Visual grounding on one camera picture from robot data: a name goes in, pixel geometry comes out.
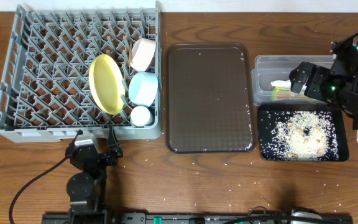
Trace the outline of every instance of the clear plastic container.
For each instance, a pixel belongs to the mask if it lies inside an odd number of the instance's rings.
[[[271,82],[289,80],[290,72],[301,62],[310,62],[331,68],[332,55],[259,55],[255,58],[255,70],[251,71],[254,104],[262,103],[323,103],[306,97],[303,92],[274,91]]]

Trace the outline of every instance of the nut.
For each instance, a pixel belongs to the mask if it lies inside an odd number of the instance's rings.
[[[297,158],[298,158],[298,155],[296,155],[296,154],[294,154],[294,153],[292,153],[292,152],[287,152],[287,157],[289,157],[289,158],[294,157],[295,159],[297,159]]]
[[[297,128],[296,131],[297,131],[300,135],[303,135],[303,130],[302,130],[302,129]]]

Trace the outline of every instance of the black tray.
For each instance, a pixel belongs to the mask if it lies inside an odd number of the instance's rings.
[[[271,130],[276,127],[276,123],[281,121],[284,122],[291,115],[274,115],[270,113],[271,117],[269,118],[267,112],[298,112],[298,111],[324,111],[331,112],[332,121],[336,131],[336,140],[337,140],[337,154],[339,159],[336,159],[336,155],[333,153],[325,154],[324,161],[346,161],[349,158],[349,148],[347,146],[346,132],[342,118],[342,111],[339,108],[332,108],[326,105],[291,105],[291,104],[264,104],[258,108],[258,129],[259,129],[259,142],[260,142],[260,154],[262,158],[266,160],[274,161],[286,161],[280,157],[274,155],[274,152],[266,147],[268,142],[272,142],[274,134],[271,133]]]
[[[167,57],[167,147],[175,153],[255,149],[247,49],[235,43],[179,44]]]

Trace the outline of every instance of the wood grain surface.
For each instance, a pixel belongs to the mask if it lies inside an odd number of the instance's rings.
[[[13,15],[0,12],[0,81]],[[358,14],[163,13],[162,25],[164,53],[172,44],[240,42],[248,48],[253,68],[258,55],[328,55],[332,40],[358,31]],[[358,146],[352,121],[344,120],[347,162],[269,162],[261,159],[259,149],[175,155],[165,147],[164,136],[121,141],[124,158],[108,168],[106,201],[120,212],[150,213],[247,213],[257,205],[269,210],[301,206],[351,215],[357,222]],[[68,142],[14,144],[0,136],[0,223],[8,223],[16,192],[57,163]],[[77,172],[66,162],[31,185],[16,203],[16,223],[40,223],[45,212],[67,211],[66,183]]]

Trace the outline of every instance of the brown tray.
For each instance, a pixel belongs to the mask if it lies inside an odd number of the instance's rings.
[[[175,153],[256,147],[249,56],[237,43],[178,44],[167,53],[167,147]]]

